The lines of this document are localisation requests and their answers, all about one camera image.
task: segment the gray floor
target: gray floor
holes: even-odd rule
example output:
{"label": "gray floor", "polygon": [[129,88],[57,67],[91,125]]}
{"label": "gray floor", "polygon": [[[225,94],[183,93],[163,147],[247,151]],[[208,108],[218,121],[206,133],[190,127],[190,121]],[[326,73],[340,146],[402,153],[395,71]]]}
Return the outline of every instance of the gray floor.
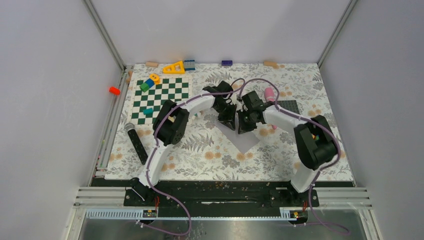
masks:
{"label": "gray floor", "polygon": [[[341,224],[350,229],[350,236],[331,232],[322,225],[293,227],[286,221],[252,220],[196,220],[187,236],[174,237],[149,228],[140,228],[135,221],[86,219],[80,240],[281,240],[281,239],[366,239],[360,216],[354,210],[326,210],[319,213],[326,222]],[[310,216],[308,223],[315,222]],[[184,220],[162,220],[152,223],[168,231],[184,232],[188,223]]]}

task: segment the pink bottle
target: pink bottle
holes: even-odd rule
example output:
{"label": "pink bottle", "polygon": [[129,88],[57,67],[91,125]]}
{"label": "pink bottle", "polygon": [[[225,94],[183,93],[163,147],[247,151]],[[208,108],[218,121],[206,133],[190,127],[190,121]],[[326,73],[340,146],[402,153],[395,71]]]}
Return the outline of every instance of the pink bottle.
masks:
{"label": "pink bottle", "polygon": [[[274,102],[274,91],[272,87],[265,88],[265,91],[263,91],[263,94],[265,95],[265,100],[267,102],[272,101]],[[272,125],[272,129],[276,130],[277,126]]]}

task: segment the dark blue block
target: dark blue block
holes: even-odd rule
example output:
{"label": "dark blue block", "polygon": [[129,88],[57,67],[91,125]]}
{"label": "dark blue block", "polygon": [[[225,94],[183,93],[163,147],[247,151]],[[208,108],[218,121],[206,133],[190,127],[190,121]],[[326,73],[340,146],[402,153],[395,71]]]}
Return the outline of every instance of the dark blue block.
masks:
{"label": "dark blue block", "polygon": [[232,60],[224,60],[221,63],[222,66],[232,66],[233,65],[233,61]]}
{"label": "dark blue block", "polygon": [[145,82],[149,88],[153,87],[153,85],[155,85],[155,82],[152,79],[147,79],[147,81]]}

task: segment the yellow triangle toy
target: yellow triangle toy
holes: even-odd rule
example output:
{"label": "yellow triangle toy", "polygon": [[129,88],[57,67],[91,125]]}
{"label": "yellow triangle toy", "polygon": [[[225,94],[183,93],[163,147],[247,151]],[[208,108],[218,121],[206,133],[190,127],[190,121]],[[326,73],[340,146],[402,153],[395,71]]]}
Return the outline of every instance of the yellow triangle toy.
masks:
{"label": "yellow triangle toy", "polygon": [[183,61],[176,62],[163,68],[164,74],[184,74],[185,72]]}

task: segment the black microphone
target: black microphone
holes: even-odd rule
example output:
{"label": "black microphone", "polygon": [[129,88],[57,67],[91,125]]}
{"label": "black microphone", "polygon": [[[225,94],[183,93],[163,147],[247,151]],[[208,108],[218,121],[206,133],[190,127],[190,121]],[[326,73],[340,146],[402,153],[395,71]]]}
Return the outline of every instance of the black microphone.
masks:
{"label": "black microphone", "polygon": [[142,144],[142,141],[140,141],[140,138],[137,135],[136,126],[134,126],[134,124],[129,122],[129,123],[125,124],[123,129],[125,129],[125,131],[128,133],[128,137],[129,137],[129,139],[131,139],[132,145],[135,148],[135,152],[137,152],[137,155],[138,155],[138,158],[141,161],[141,164],[145,165],[147,158],[148,158],[148,155],[147,155],[147,152],[145,150],[145,147]]}

